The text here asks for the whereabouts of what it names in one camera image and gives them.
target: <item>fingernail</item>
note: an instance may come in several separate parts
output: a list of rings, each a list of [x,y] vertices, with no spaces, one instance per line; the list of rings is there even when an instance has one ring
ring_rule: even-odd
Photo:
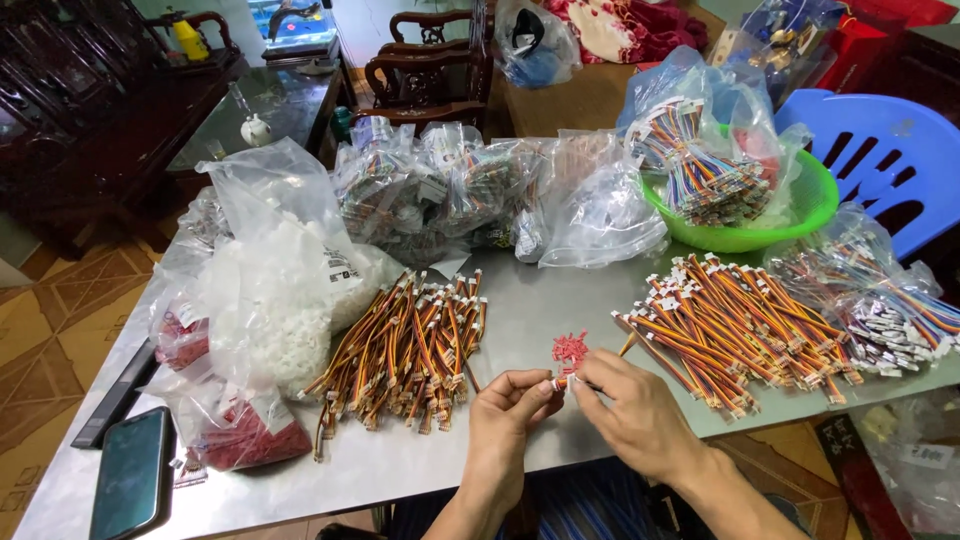
[[[544,396],[550,396],[550,395],[553,394],[553,383],[550,382],[549,380],[541,380],[541,381],[537,384],[537,389],[538,389],[538,390],[540,391],[540,393],[543,394]]]

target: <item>glass table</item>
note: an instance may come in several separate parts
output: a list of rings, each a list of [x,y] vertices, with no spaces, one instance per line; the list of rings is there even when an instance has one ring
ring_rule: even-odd
[[[213,160],[208,147],[215,147],[215,141],[226,155],[250,148],[240,136],[240,126],[247,119],[244,102],[250,115],[256,113],[270,125],[274,141],[289,136],[316,156],[333,109],[338,102],[345,105],[347,100],[339,62],[335,61],[333,71],[324,75],[304,75],[297,71],[296,64],[252,68],[236,82],[242,99],[228,92],[167,166],[167,171],[192,171],[198,162]]]

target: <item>left hand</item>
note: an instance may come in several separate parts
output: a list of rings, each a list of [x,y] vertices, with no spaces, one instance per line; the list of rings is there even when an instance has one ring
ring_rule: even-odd
[[[462,490],[491,504],[503,516],[523,493],[527,433],[564,406],[547,369],[506,371],[477,394],[470,406],[470,439]]]

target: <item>black ruler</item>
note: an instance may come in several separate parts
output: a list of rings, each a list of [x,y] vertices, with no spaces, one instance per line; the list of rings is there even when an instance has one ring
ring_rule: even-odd
[[[144,340],[70,446],[81,450],[103,448],[107,429],[127,416],[136,401],[136,389],[144,385],[156,371],[158,364],[154,359],[154,348],[149,339]]]

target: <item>green bottle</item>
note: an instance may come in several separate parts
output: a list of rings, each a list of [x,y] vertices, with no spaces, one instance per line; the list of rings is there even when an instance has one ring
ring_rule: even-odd
[[[350,117],[353,113],[346,107],[338,107],[333,110],[333,121],[330,122],[330,129],[333,131],[333,138],[337,142],[350,141]]]

